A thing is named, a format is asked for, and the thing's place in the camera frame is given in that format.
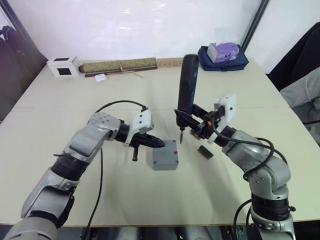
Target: black pole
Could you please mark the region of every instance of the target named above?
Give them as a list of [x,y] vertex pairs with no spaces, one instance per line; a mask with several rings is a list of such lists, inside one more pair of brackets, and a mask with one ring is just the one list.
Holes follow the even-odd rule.
[[7,0],[0,0],[0,7],[3,9],[4,13],[14,26],[15,30],[17,30],[25,40],[27,40],[34,48],[37,48],[34,42],[32,41],[31,37],[27,33],[26,29],[18,19],[17,15],[15,14],[14,10],[10,6]]
[[260,3],[260,6],[258,8],[258,10],[256,11],[255,13],[255,16],[252,20],[252,23],[249,27],[249,30],[248,32],[246,33],[246,36],[244,37],[244,40],[243,40],[243,43],[242,43],[242,50],[243,52],[246,51],[250,41],[251,41],[251,38],[252,36],[254,35],[255,31],[256,31],[256,28],[262,18],[262,15],[264,14],[265,10],[266,10],[266,7],[269,3],[269,0],[262,0],[261,3]]

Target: gray cloth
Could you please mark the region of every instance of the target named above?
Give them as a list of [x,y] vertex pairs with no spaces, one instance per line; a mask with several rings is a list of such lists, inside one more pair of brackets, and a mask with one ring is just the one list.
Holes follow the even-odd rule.
[[[320,120],[320,67],[280,91],[303,123]],[[320,122],[305,124],[320,145]]]

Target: screwdriver handle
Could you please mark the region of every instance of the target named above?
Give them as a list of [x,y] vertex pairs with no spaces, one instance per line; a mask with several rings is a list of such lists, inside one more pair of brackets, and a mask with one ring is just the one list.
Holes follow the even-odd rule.
[[[192,114],[194,104],[197,75],[198,75],[199,59],[196,54],[187,54],[183,58],[180,86],[179,86],[179,99],[178,110]],[[181,128],[188,125],[180,117],[176,117],[176,124]]]

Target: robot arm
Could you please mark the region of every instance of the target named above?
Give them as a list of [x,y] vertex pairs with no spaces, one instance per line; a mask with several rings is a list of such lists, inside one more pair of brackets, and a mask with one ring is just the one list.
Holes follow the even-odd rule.
[[97,112],[64,148],[25,200],[18,224],[5,240],[56,240],[57,228],[67,220],[74,203],[73,193],[81,175],[95,158],[104,141],[124,143],[134,147],[133,161],[138,159],[138,147],[164,147],[164,142],[146,134],[154,124],[146,109],[133,118],[131,125],[107,113]]
[[201,118],[201,123],[184,111],[176,109],[175,113],[177,119],[191,128],[194,137],[208,139],[208,143],[216,143],[222,147],[223,153],[243,170],[251,190],[252,220],[262,239],[295,240],[288,202],[287,182],[291,177],[288,165],[278,157],[272,156],[264,166],[252,172],[253,168],[265,161],[269,151],[263,146],[232,141],[262,144],[257,138],[228,126],[236,113],[234,95],[219,99],[214,106],[215,111],[207,112],[193,105],[192,114]]

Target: rolled mat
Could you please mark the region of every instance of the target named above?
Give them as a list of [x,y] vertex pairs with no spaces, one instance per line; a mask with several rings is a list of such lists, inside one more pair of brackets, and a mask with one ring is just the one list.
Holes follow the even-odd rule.
[[127,70],[127,69],[138,69],[145,67],[156,67],[156,58],[140,58],[140,59],[129,59],[129,60],[115,60],[115,61],[100,61],[84,63],[79,67],[82,73],[94,73],[103,71],[114,71],[114,70]]

